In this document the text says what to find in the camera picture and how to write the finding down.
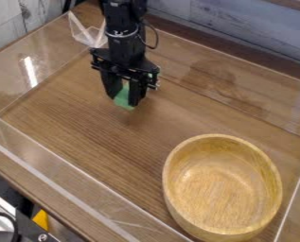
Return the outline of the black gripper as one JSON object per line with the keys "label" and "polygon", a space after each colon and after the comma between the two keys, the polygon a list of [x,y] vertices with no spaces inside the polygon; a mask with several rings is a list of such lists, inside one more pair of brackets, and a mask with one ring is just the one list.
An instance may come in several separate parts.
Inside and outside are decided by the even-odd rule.
{"label": "black gripper", "polygon": [[146,96],[146,74],[160,73],[160,67],[146,58],[145,34],[108,36],[108,47],[92,48],[92,68],[101,72],[105,92],[114,99],[129,81],[128,104],[136,107]]}

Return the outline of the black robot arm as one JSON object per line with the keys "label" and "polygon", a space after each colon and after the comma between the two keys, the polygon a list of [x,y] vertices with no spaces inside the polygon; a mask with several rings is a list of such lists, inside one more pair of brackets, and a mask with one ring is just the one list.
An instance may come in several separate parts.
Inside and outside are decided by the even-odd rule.
{"label": "black robot arm", "polygon": [[116,99],[126,95],[134,108],[146,97],[148,89],[157,89],[160,67],[146,58],[146,27],[156,33],[145,19],[148,0],[100,0],[105,17],[108,48],[92,47],[92,68],[101,72],[106,95]]}

